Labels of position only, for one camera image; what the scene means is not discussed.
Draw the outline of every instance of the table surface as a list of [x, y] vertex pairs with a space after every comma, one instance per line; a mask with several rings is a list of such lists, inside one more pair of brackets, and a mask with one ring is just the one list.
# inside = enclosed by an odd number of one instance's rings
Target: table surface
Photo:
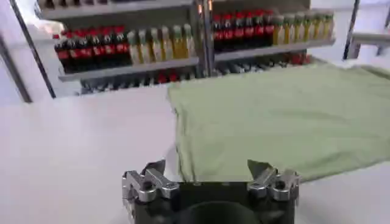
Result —
[[[2, 108], [0, 223], [128, 223], [121, 175], [174, 156], [174, 140], [165, 87]], [[296, 223], [387, 224], [389, 171], [381, 163], [303, 184]]]

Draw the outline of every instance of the yellow bottle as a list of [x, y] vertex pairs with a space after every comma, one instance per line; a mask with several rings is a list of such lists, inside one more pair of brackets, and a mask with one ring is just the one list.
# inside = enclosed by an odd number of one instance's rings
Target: yellow bottle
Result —
[[325, 14], [325, 24], [324, 24], [324, 38], [330, 39], [333, 35], [333, 28], [335, 26], [335, 22], [333, 21], [334, 13], [327, 12]]
[[325, 19], [322, 13], [317, 13], [314, 17], [314, 39], [321, 40], [324, 38]]
[[310, 41], [314, 39], [314, 12], [307, 12], [305, 14], [305, 41]]
[[305, 14], [300, 12], [295, 15], [295, 34], [294, 34], [294, 42], [299, 43], [302, 42], [305, 38], [305, 26], [303, 22], [305, 20]]
[[138, 32], [140, 36], [140, 52], [143, 63], [152, 63], [151, 49], [146, 41], [146, 31], [140, 30]]
[[279, 15], [274, 19], [273, 45], [284, 44], [285, 28], [283, 27], [284, 17]]
[[185, 58], [185, 42], [183, 40], [182, 28], [180, 26], [173, 27], [174, 38], [173, 38], [173, 49], [175, 58]]
[[169, 37], [169, 29], [166, 26], [161, 28], [161, 32], [163, 33], [163, 60], [169, 61], [174, 59], [174, 50], [172, 41]]
[[294, 14], [287, 14], [285, 15], [285, 20], [283, 27], [285, 28], [285, 44], [292, 44], [294, 43], [295, 39], [295, 15]]
[[191, 32], [191, 26], [189, 24], [184, 25], [185, 30], [185, 39], [186, 39], [186, 48], [187, 48], [187, 57], [196, 57], [195, 43], [193, 34]]
[[158, 38], [158, 31], [156, 28], [151, 29], [152, 34], [152, 49], [153, 49], [153, 58], [156, 62], [163, 61], [162, 45], [161, 41]]
[[130, 31], [127, 34], [127, 40], [129, 41], [130, 45], [130, 57], [132, 60], [133, 65], [142, 64], [142, 58], [141, 58], [141, 52], [140, 52], [140, 46], [137, 43], [137, 39], [135, 38], [135, 31]]

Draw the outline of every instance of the green towel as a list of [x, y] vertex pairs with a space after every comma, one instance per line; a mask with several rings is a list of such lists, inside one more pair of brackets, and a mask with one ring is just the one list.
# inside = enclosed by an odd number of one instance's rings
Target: green towel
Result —
[[187, 181], [251, 180], [248, 159], [313, 180], [390, 158], [390, 81], [368, 70], [230, 75], [172, 85], [169, 98]]

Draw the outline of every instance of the floor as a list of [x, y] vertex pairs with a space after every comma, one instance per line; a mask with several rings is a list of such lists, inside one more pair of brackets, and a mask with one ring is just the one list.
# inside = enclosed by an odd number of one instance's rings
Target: floor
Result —
[[[43, 62], [44, 68], [48, 73], [49, 79], [53, 85], [56, 95], [59, 97], [72, 96], [79, 90], [77, 82], [62, 83], [58, 80], [59, 61], [52, 49], [50, 36], [46, 34], [45, 29], [58, 29], [60, 24], [52, 21], [39, 20], [34, 14], [34, 0], [16, 0], [20, 7], [24, 20], [30, 30], [30, 34], [38, 49], [38, 54]], [[312, 0], [312, 8], [333, 9], [335, 10], [335, 36], [336, 43], [330, 47], [310, 49], [308, 52], [326, 60], [341, 60], [344, 53], [349, 21], [352, 14], [354, 0]], [[361, 7], [355, 24], [355, 30], [381, 30], [385, 26], [385, 20], [389, 12], [389, 0], [361, 0]], [[0, 26], [2, 34], [9, 51], [15, 60], [23, 82], [27, 86], [33, 101], [49, 100], [50, 95], [47, 87], [40, 75], [40, 70], [35, 64], [34, 58], [28, 48], [26, 39], [18, 25], [8, 1], [0, 1], [0, 19], [4, 21]], [[376, 47], [363, 46], [360, 57], [374, 57]], [[0, 67], [0, 106], [20, 103], [21, 99], [15, 90], [15, 86], [4, 65]]]

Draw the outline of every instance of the metal shelf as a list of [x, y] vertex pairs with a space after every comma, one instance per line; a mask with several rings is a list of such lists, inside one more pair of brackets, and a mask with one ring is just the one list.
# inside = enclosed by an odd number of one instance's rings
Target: metal shelf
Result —
[[291, 51], [300, 51], [300, 50], [305, 50], [313, 47], [333, 45], [335, 41], [336, 40], [332, 38], [329, 40], [316, 40], [316, 41], [309, 41], [305, 43], [285, 44], [285, 45], [277, 45], [272, 47], [263, 47], [263, 48], [228, 52], [228, 53], [220, 53], [220, 54], [215, 54], [214, 60], [229, 61], [229, 60], [235, 60], [240, 58], [250, 58], [250, 57], [279, 54], [279, 53], [291, 52]]
[[105, 15], [123, 12], [135, 12], [140, 10], [165, 9], [180, 6], [189, 6], [190, 0], [147, 0], [137, 2], [109, 2], [107, 5], [91, 5], [81, 7], [68, 7], [65, 9], [44, 9], [39, 12], [39, 17], [48, 20], [76, 18], [83, 16]]
[[78, 72], [72, 74], [64, 74], [59, 76], [59, 79], [63, 82], [70, 82], [82, 79], [95, 79], [102, 77], [110, 77], [116, 75], [135, 74], [141, 72], [151, 72], [169, 68], [183, 68], [187, 66], [196, 66], [199, 64], [199, 58], [186, 58], [172, 61], [156, 62], [144, 65], [123, 66], [117, 68], [100, 69], [87, 72]]

